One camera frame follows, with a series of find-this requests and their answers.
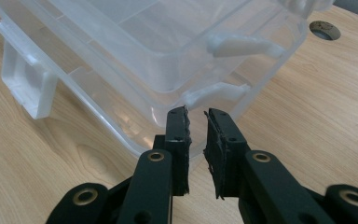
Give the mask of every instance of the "wooden table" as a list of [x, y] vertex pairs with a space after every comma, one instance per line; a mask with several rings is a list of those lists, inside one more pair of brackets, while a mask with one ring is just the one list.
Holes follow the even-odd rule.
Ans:
[[[358, 187], [358, 16], [333, 7], [336, 41], [311, 33], [243, 114], [252, 148], [275, 154], [299, 182], [324, 193]], [[3, 39], [0, 36], [0, 70]], [[64, 193], [84, 182], [112, 187], [135, 159], [61, 83], [51, 116], [32, 120], [0, 79], [0, 223], [43, 223]], [[241, 223], [236, 199], [217, 201], [207, 164], [191, 173], [190, 195], [175, 198], [174, 223]]]

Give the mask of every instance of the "transparent plastic box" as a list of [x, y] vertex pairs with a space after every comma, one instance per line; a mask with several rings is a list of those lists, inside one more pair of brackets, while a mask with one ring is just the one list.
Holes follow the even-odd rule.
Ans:
[[2, 77], [34, 119], [60, 79], [134, 155], [186, 105], [200, 154], [209, 107], [240, 116], [333, 0], [0, 0]]

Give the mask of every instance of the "plastic container handle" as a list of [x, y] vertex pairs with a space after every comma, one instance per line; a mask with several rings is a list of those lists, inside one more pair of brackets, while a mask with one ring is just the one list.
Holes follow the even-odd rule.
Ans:
[[267, 39], [246, 35], [219, 34], [208, 40], [208, 52], [215, 58], [266, 54], [279, 58], [285, 49]]

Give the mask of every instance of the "plastic latch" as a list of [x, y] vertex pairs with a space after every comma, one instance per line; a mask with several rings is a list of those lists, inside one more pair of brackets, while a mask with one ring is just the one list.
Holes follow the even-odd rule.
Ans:
[[13, 22], [0, 21], [5, 38], [2, 79], [33, 119], [48, 116], [57, 76], [38, 57], [41, 50]]

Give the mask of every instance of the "metal screw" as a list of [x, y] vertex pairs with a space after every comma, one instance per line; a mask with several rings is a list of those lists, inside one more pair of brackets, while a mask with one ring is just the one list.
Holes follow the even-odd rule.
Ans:
[[351, 189], [342, 189], [339, 196], [347, 203], [358, 207], [358, 192]]
[[98, 191], [96, 189], [81, 189], [74, 195], [73, 202], [76, 205], [83, 206], [94, 202], [97, 197]]
[[164, 160], [164, 154], [160, 152], [152, 152], [147, 155], [147, 158], [149, 158], [151, 161], [162, 161]]
[[260, 152], [255, 153], [253, 155], [253, 159], [255, 161], [260, 161], [260, 162], [269, 162], [269, 161], [271, 161], [271, 157], [269, 157], [268, 155], [266, 155], [264, 153], [260, 153]]

